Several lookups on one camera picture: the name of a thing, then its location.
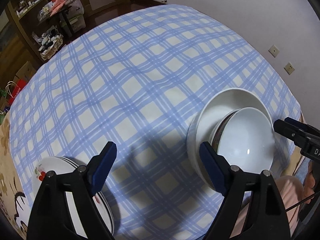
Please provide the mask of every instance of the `wall socket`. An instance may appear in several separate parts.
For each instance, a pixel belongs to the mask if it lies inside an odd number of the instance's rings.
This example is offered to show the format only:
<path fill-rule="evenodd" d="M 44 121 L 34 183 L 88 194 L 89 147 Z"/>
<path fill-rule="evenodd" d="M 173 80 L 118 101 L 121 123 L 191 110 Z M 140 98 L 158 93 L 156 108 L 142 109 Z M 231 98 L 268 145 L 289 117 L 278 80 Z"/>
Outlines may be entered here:
<path fill-rule="evenodd" d="M 269 49 L 269 52 L 274 56 L 278 56 L 279 54 L 279 49 L 275 46 L 275 45 L 272 45 L 271 48 Z"/>
<path fill-rule="evenodd" d="M 287 65 L 285 65 L 284 69 L 289 75 L 291 75 L 294 71 L 294 68 L 290 62 Z"/>

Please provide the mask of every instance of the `ceramic bowl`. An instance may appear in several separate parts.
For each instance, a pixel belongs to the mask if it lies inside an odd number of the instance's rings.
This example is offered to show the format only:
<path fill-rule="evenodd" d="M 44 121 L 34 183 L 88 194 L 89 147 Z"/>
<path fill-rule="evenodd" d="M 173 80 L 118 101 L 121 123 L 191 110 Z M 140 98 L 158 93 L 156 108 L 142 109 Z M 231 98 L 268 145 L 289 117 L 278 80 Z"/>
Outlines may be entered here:
<path fill-rule="evenodd" d="M 191 122 L 187 135 L 188 158 L 198 176 L 212 189 L 209 175 L 200 160 L 200 144 L 210 140 L 210 134 L 224 116 L 244 107 L 254 107 L 260 110 L 272 124 L 270 114 L 261 100 L 252 92 L 241 88 L 229 88 L 217 93 Z"/>
<path fill-rule="evenodd" d="M 40 185 L 44 179 L 44 176 L 48 171 L 55 171 L 56 174 L 64 174 L 73 172 L 78 165 L 74 165 L 73 162 L 69 162 L 68 159 L 64 159 L 61 157 L 46 157 L 43 158 L 36 165 L 34 169 L 34 173 L 32 175 L 32 191 L 34 196 L 36 196 Z M 70 216 L 72 219 L 72 223 L 75 227 L 76 233 L 80 236 L 86 237 L 87 235 L 82 227 L 78 212 L 76 210 L 76 205 L 71 192 L 66 192 L 66 198 L 68 203 L 68 208 L 70 212 Z M 107 204 L 102 192 L 98 192 L 93 197 L 93 202 L 96 205 L 99 214 L 104 221 L 105 225 L 108 227 L 111 234 L 114 232 L 114 218 L 110 207 Z"/>
<path fill-rule="evenodd" d="M 215 129 L 210 144 L 230 165 L 243 171 L 260 174 L 271 168 L 275 148 L 272 125 L 253 107 L 229 114 Z"/>

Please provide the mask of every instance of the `plaid tablecloth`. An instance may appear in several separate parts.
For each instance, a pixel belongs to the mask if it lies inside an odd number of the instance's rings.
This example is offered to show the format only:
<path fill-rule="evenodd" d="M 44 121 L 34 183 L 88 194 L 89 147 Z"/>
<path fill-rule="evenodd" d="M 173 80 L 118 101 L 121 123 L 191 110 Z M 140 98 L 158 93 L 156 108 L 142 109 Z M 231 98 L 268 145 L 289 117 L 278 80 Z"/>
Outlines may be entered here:
<path fill-rule="evenodd" d="M 39 160 L 58 155 L 87 163 L 113 141 L 118 156 L 105 195 L 116 239 L 200 237 L 222 197 L 191 168 L 186 136 L 196 113 L 228 87 L 255 93 L 273 120 L 300 117 L 268 62 L 192 8 L 151 7 L 87 32 L 42 66 L 12 105 L 10 149 L 29 202 Z M 294 147 L 281 140 L 276 173 Z"/>

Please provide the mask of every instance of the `blue gripper pad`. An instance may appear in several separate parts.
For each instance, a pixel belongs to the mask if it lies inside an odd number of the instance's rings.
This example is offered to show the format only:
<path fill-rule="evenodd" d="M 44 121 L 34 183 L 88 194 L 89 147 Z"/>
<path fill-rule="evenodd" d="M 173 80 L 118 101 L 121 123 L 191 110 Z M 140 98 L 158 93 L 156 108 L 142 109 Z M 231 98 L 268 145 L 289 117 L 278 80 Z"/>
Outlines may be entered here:
<path fill-rule="evenodd" d="M 210 147 L 213 154 L 216 154 L 208 142 L 203 142 L 200 144 L 199 149 L 200 159 L 207 170 L 214 189 L 225 196 L 227 193 L 227 188 L 225 186 L 224 174 L 207 147 Z"/>
<path fill-rule="evenodd" d="M 87 167 L 87 181 L 91 185 L 89 192 L 94 196 L 102 190 L 107 176 L 111 170 L 113 163 L 117 157 L 117 147 L 114 142 L 108 142 L 101 153 L 92 157 Z"/>
<path fill-rule="evenodd" d="M 303 131 L 306 131 L 306 129 L 308 128 L 306 124 L 302 123 L 302 122 L 299 122 L 297 120 L 294 120 L 290 117 L 286 117 L 284 119 L 285 122 L 289 123 L 289 124 L 292 124 L 296 127 L 298 127 L 299 129 L 303 130 Z"/>

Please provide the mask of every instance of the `stack of plates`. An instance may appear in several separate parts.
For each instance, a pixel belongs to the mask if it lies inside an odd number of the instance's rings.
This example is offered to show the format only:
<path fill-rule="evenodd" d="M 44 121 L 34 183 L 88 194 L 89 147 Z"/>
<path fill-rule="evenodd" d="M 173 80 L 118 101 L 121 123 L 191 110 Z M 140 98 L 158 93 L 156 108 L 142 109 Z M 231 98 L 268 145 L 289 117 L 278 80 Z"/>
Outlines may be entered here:
<path fill-rule="evenodd" d="M 32 176 L 32 191 L 34 196 L 36 196 L 41 182 L 44 179 L 45 174 L 48 171 L 55 171 L 56 174 L 64 174 L 73 172 L 79 165 L 66 157 L 47 157 L 42 159 L 35 167 Z M 76 205 L 71 192 L 66 192 L 66 198 L 68 202 L 70 216 L 75 227 L 76 233 L 80 236 L 86 237 L 87 235 L 82 227 L 78 212 L 76 210 Z M 109 229 L 110 233 L 114 233 L 115 223 L 108 205 L 106 198 L 100 191 L 93 197 L 93 202 L 95 203 L 100 216 Z"/>

